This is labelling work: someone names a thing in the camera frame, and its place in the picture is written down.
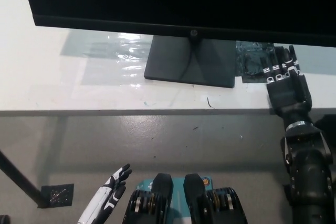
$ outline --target white desk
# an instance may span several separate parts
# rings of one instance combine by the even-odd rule
[[[233,89],[145,80],[151,39],[36,27],[28,0],[0,0],[0,115],[269,113],[265,85],[240,77]],[[313,111],[336,113],[336,48],[295,50]]]

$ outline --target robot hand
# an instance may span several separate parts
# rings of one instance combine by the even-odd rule
[[[283,118],[285,128],[293,123],[311,123],[308,117],[312,106],[311,95],[294,47],[289,46],[289,50],[275,47],[274,52],[270,57],[271,68],[265,58],[261,59],[274,112]]]
[[[78,224],[103,224],[107,220],[126,190],[124,180],[132,172],[129,168],[129,164],[121,167],[98,189],[79,218]]]

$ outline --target gray floor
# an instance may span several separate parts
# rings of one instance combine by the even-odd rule
[[[13,223],[77,223],[97,188],[125,163],[134,170],[107,223],[121,223],[142,179],[210,174],[234,187],[249,223],[290,223],[288,175],[275,116],[0,118],[1,150],[35,185],[75,183],[72,207],[41,210],[0,173],[0,214]]]

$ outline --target monitor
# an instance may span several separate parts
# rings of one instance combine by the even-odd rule
[[[336,10],[329,0],[29,3],[38,26],[155,35],[149,79],[233,87],[236,40],[336,46]]]

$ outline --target monitor base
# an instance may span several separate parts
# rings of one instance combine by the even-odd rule
[[[144,77],[233,88],[236,41],[154,36]]]

